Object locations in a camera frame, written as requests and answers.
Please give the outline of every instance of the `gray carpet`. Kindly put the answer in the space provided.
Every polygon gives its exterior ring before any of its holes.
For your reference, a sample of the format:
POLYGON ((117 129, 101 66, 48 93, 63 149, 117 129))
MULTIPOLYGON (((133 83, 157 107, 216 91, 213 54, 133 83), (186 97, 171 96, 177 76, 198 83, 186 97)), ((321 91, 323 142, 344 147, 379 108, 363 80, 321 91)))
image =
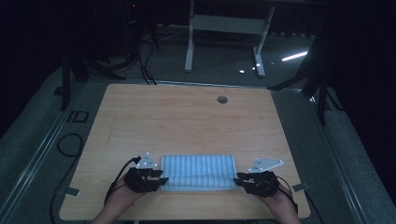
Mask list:
MULTIPOLYGON (((149 59, 148 70, 159 83, 171 81, 180 82, 180 84, 266 87, 292 77, 301 59, 282 63, 281 58, 295 51, 307 50, 312 43, 312 38, 269 36, 262 54, 267 76, 259 78, 251 70, 254 64, 251 47, 256 39, 247 36, 241 41, 235 41, 234 36, 228 37, 233 41, 223 38, 218 41, 219 38, 213 37, 212 34, 200 34, 200 37, 195 39, 194 61, 190 73, 184 72, 186 36, 178 35, 161 41, 160 48, 155 49, 149 59)), ((141 56, 145 59, 148 55, 149 45, 144 45, 141 56)), ((144 84, 138 66, 119 72, 120 75, 128 78, 126 81, 117 82, 144 84)), ((9 223, 50 223, 49 210, 52 195, 73 162, 73 158, 67 158, 59 153, 56 149, 56 142, 69 133, 78 133, 84 141, 86 140, 106 86, 113 82, 115 80, 95 74, 92 74, 87 84, 73 82, 74 90, 78 94, 73 97, 74 101, 68 110, 60 112, 61 99, 59 96, 52 95, 54 89, 61 83, 61 74, 58 71, 46 80, 25 111, 3 136, 0 141, 1 204, 5 204, 8 194, 17 184, 16 181, 29 160, 40 148, 52 124, 57 120, 61 120, 62 124, 60 130, 54 134, 53 142, 49 142, 48 154, 38 172, 33 174, 30 188, 21 197, 18 206, 15 206, 16 209, 9 223), (86 122, 67 121, 72 111, 89 112, 88 120, 86 122)), ((302 81, 291 88, 300 89, 303 85, 302 81)), ((328 110, 326 112, 328 125, 323 129, 313 112, 315 104, 311 104, 297 91, 273 92, 273 96, 300 178, 311 187, 307 193, 311 196, 325 223, 356 223, 346 198, 345 187, 343 182, 340 182, 339 169, 334 167, 332 147, 336 148, 337 155, 341 158, 340 161, 345 168, 343 171, 349 177, 353 189, 356 190, 369 220, 368 223, 394 223, 396 220, 394 205, 379 182, 374 168, 364 153, 359 137, 344 112, 328 110)), ((78 151, 77 138, 65 139, 61 143, 61 148, 70 154, 76 153, 78 151)), ((52 210, 56 223, 83 223, 83 221, 65 222, 57 215, 62 205, 64 188, 68 186, 72 173, 64 181, 54 201, 52 210)), ((320 223, 312 204, 311 212, 311 216, 304 219, 303 223, 320 223)), ((233 223, 251 222, 252 220, 240 220, 233 223)), ((255 223, 267 222, 271 223, 269 221, 256 221, 255 223)))

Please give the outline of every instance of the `floor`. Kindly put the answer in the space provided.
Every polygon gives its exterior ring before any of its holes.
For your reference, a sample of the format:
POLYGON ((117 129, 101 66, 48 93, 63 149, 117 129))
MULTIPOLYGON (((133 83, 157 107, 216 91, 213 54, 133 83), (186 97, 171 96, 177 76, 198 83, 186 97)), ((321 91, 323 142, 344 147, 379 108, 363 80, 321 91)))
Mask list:
MULTIPOLYGON (((281 59, 309 50, 314 37, 269 35, 262 58, 266 77, 257 77, 252 47, 257 36, 199 32, 195 37, 192 71, 184 72, 187 30, 161 28, 160 47, 144 44, 140 50, 146 69, 158 84, 224 85, 266 88, 293 77, 303 58, 281 59)), ((119 57, 112 62, 119 62, 119 57)), ((64 221, 58 213, 64 191, 73 174, 73 158, 63 156, 57 144, 63 136, 88 137, 95 113, 109 83, 145 84, 139 64, 115 71, 126 80, 113 80, 91 70, 87 83, 72 81, 72 101, 63 112, 60 96, 61 70, 48 77, 18 120, 0 141, 2 223, 86 223, 64 221), (85 122, 68 119, 72 111, 88 112, 85 122)), ((316 117, 314 99, 302 96, 304 80, 273 97, 302 182, 311 188, 311 216, 303 223, 394 223, 396 210, 378 180, 359 137, 346 114, 328 102, 327 125, 316 117)), ((75 154, 80 145, 68 138, 60 148, 75 154)), ((268 220, 195 221, 193 223, 273 223, 268 220)))

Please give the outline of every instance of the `dark background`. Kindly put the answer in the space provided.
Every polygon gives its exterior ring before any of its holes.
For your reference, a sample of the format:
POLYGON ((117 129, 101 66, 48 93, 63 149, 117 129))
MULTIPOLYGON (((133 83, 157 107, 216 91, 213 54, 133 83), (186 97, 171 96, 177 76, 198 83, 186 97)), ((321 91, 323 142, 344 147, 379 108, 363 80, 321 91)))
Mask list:
MULTIPOLYGON (((157 1, 156 22, 187 25, 189 2, 157 1)), ((252 13, 251 7, 238 6, 236 11, 234 4, 220 6, 217 12, 224 15, 251 17, 266 12, 265 7, 256 7, 252 13)), ((121 12, 125 9, 121 1, 3 0, 0 10, 0 136, 44 79, 59 68, 65 54, 77 50, 92 59, 106 61, 107 56, 123 53, 125 18, 121 12)), ((210 13, 211 1, 200 3, 196 10, 210 13)), ((299 74, 330 70, 329 84, 336 89, 395 202, 395 3, 340 1, 328 12, 326 8, 283 5, 276 9, 271 32, 317 37, 299 74)))

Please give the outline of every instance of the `tabletop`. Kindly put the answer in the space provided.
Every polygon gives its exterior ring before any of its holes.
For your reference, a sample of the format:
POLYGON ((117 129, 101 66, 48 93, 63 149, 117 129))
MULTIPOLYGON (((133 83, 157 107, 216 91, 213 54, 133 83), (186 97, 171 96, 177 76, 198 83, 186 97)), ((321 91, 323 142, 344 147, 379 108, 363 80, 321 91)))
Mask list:
MULTIPOLYGON (((266 89, 111 84, 87 139, 60 217, 91 220, 123 164, 149 152, 162 155, 233 155, 236 172, 256 158, 282 160, 272 171, 300 184, 271 92, 266 89)), ((304 193, 293 192, 299 217, 310 214, 304 193)), ((124 220, 264 219, 268 208, 243 188, 152 192, 121 216, 124 220)))

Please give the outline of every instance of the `human hand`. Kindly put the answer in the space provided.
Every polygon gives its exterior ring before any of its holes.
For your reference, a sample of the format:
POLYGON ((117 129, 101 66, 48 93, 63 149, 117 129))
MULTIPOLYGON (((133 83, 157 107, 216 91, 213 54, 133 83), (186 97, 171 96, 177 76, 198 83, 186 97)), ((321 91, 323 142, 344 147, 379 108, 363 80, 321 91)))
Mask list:
POLYGON ((126 210, 134 206, 134 202, 146 195, 146 193, 136 193, 129 189, 123 178, 124 176, 117 182, 113 192, 105 203, 105 207, 92 224, 109 224, 115 222, 126 210))
MULTIPOLYGON (((290 191, 279 184, 279 188, 290 195, 290 191)), ((288 196, 278 190, 273 197, 258 197, 270 209, 274 217, 282 224, 299 224, 300 219, 288 196)))

